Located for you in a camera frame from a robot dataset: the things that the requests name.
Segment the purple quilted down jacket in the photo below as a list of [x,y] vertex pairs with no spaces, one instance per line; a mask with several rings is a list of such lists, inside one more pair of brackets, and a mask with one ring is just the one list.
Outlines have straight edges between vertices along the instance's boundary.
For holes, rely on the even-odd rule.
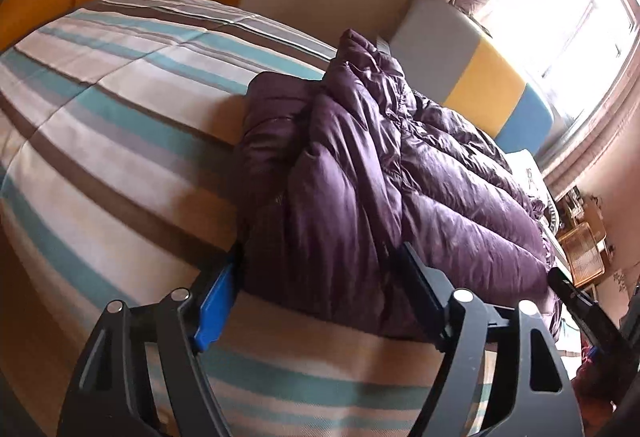
[[495,141],[413,91],[400,64],[346,30],[322,79],[248,85],[233,178],[247,293],[386,339],[424,341],[395,277],[409,244],[489,304],[560,302],[541,204]]

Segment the wooden side shelf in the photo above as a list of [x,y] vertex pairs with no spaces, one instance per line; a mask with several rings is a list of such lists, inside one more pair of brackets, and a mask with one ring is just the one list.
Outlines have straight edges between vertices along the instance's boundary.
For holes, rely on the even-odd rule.
[[605,274],[608,262],[600,201],[574,186],[560,198],[558,211],[560,227],[556,237],[575,287],[584,287]]

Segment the grey round chair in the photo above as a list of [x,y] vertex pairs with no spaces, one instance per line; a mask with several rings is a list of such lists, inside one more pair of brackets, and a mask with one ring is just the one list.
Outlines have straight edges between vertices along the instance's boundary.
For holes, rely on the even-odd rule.
[[547,206],[544,210],[544,215],[546,216],[552,235],[557,235],[560,229],[560,215],[551,194],[547,196]]

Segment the white printed cushion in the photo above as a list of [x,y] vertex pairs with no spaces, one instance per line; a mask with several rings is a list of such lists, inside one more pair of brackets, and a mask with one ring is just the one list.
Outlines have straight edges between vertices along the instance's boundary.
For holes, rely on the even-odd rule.
[[533,155],[527,150],[521,150],[506,153],[504,157],[511,168],[512,175],[526,194],[547,205],[549,203],[548,189]]

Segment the striped bed quilt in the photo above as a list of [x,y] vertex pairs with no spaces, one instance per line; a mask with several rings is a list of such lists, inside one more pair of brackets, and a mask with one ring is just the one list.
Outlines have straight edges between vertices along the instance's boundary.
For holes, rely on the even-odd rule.
[[[107,301],[158,301],[234,241],[250,81],[318,80],[334,54],[211,0],[99,0],[2,53],[1,371],[40,431]],[[375,336],[265,287],[203,358],[239,436],[405,436],[439,363],[396,321]]]

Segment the bright window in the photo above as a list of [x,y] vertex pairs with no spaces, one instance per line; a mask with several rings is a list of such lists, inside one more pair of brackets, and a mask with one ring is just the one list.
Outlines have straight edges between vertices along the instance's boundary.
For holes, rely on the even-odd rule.
[[551,110],[541,162],[613,88],[639,36],[639,0],[488,0],[475,17]]

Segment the grey yellow blue sofa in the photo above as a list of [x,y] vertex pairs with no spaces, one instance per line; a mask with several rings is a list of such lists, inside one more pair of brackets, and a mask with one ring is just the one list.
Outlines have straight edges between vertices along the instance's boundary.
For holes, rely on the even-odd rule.
[[506,153],[537,153],[550,106],[471,18],[444,0],[412,0],[388,41],[409,86],[485,131]]

